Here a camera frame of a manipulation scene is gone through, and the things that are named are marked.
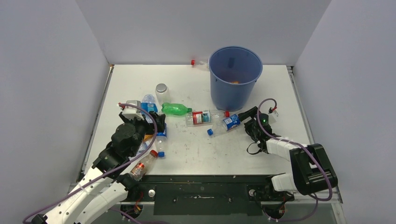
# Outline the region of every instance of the blue plastic bucket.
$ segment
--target blue plastic bucket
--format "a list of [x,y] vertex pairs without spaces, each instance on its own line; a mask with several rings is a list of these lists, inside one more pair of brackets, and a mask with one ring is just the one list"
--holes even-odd
[[224,111],[242,109],[262,72],[261,59],[246,48],[225,47],[209,59],[211,97]]

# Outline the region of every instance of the black cable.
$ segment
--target black cable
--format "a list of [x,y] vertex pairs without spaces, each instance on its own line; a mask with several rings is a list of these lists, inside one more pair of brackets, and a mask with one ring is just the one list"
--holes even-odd
[[274,211],[279,211],[281,208],[282,208],[282,206],[284,206],[285,204],[286,204],[286,202],[289,202],[291,199],[293,199],[294,197],[293,196],[289,196],[289,198],[288,199],[286,199],[286,200],[284,200],[278,207],[276,207],[275,209],[270,209],[270,208],[268,208],[269,210],[274,210]]
[[262,152],[262,149],[261,149],[261,148],[259,148],[259,150],[258,150],[257,152],[255,152],[255,153],[250,153],[250,152],[249,152],[249,147],[250,147],[252,144],[255,144],[255,143],[256,143],[256,142],[250,143],[250,145],[246,148],[246,152],[249,153],[250,155],[257,155],[257,154],[259,154],[260,152]]
[[[286,202],[289,202],[291,199],[294,198],[294,196],[293,196],[292,194],[289,194],[288,192],[286,192],[286,194],[287,194],[287,196],[289,196],[289,198],[286,199],[286,200],[284,200],[282,203],[280,203],[280,204],[278,205],[278,207],[276,207],[275,209],[270,209],[270,208],[267,208],[267,209],[268,209],[268,210],[272,210],[272,211],[279,211],[279,210],[282,208],[282,206],[284,206],[284,205],[286,204]],[[254,193],[253,198],[254,198],[256,204],[259,206],[259,208],[260,208],[264,213],[266,213],[265,209],[261,206],[260,202],[257,200],[257,198],[256,198],[256,193]]]

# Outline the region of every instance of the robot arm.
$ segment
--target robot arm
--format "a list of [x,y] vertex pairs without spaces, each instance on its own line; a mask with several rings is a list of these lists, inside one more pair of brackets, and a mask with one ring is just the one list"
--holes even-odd
[[[127,103],[140,105],[140,102],[137,100],[127,101]],[[120,175],[125,168],[112,172],[107,177],[99,179],[86,188],[82,187],[104,173],[127,163],[129,157],[136,156],[144,136],[154,133],[154,124],[149,124],[145,120],[145,117],[140,114],[139,110],[129,110],[128,107],[123,109],[123,112],[119,116],[124,121],[124,124],[117,127],[115,133],[111,136],[112,141],[100,152],[93,166],[88,169],[86,175],[73,189],[73,191],[79,188],[82,190],[62,201],[45,215],[36,215],[32,219],[32,224],[73,224],[78,218],[86,220],[86,223],[90,223],[105,212],[108,209],[108,205],[113,205],[126,198],[130,189],[126,188],[124,183],[127,182],[133,187],[136,185],[136,181],[129,174]],[[150,115],[154,118],[158,131],[164,131],[165,115],[157,115],[155,112],[151,112]],[[116,182],[111,187],[112,192],[107,190],[105,194],[95,197],[105,186],[114,180]],[[98,208],[89,206],[88,209],[85,209],[94,198],[96,203],[100,203],[100,206]]]
[[97,195],[77,217],[75,223],[90,224],[118,202],[135,195],[138,182],[129,174],[133,165],[126,168],[116,181],[102,194]]
[[[102,174],[103,173],[99,169],[90,168],[85,177],[78,183],[73,191]],[[48,219],[45,220],[46,223],[73,224],[86,205],[100,192],[100,190],[112,181],[113,180],[108,177],[102,178],[93,183],[90,187],[83,189],[67,200],[61,202],[58,206],[45,214],[45,216],[48,217]]]
[[[244,124],[246,133],[257,143],[262,152],[276,154],[291,163],[292,174],[281,174],[271,178],[273,189],[275,191],[298,191],[302,195],[328,189],[325,178],[313,164],[308,154],[299,146],[291,144],[291,140],[274,134],[269,125],[269,116],[260,112],[259,117],[257,117],[257,110],[257,107],[253,107],[238,115],[241,121],[251,118]],[[266,132],[272,136],[276,136],[278,140],[264,133],[258,125],[258,120]],[[333,188],[337,186],[337,176],[323,146],[320,144],[302,146],[313,155],[318,164],[323,168],[331,186]]]

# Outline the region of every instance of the clear plastic bottle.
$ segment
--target clear plastic bottle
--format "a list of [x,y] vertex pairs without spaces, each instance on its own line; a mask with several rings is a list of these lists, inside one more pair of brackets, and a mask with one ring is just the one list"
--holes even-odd
[[211,129],[208,129],[208,135],[219,136],[227,133],[227,131],[240,125],[238,115],[233,114],[229,118],[224,118],[213,124]]
[[166,123],[164,132],[157,133],[156,140],[154,142],[158,151],[158,157],[165,157],[165,151],[168,149],[167,137],[166,137]]
[[170,103],[170,91],[165,84],[160,83],[156,86],[156,95],[160,105]]
[[187,113],[186,125],[190,127],[194,127],[197,125],[209,125],[211,123],[215,123],[221,121],[224,118],[228,118],[230,116],[230,112],[228,111],[220,111],[220,110],[207,110],[207,111],[192,111]]
[[208,59],[198,58],[197,60],[191,60],[191,65],[194,68],[204,70],[204,71],[209,71],[209,60]]
[[131,176],[139,181],[147,172],[149,172],[153,166],[154,162],[158,157],[158,153],[155,150],[151,150],[150,154],[146,155],[136,164],[136,166],[131,170]]
[[[151,94],[147,94],[146,96],[143,97],[143,100],[141,101],[141,107],[147,112],[150,112],[150,111],[154,111],[156,113],[158,112],[158,109],[156,106],[156,98]],[[148,123],[153,123],[151,118],[149,118],[147,115],[146,115],[146,121]]]

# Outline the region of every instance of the white wall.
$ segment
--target white wall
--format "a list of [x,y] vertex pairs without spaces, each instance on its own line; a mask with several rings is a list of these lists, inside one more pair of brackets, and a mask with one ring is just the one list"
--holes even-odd
[[396,1],[332,0],[296,66],[350,224],[395,223]]
[[77,0],[110,63],[189,63],[240,45],[294,65],[330,0]]
[[74,0],[0,3],[0,218],[66,195],[109,66]]

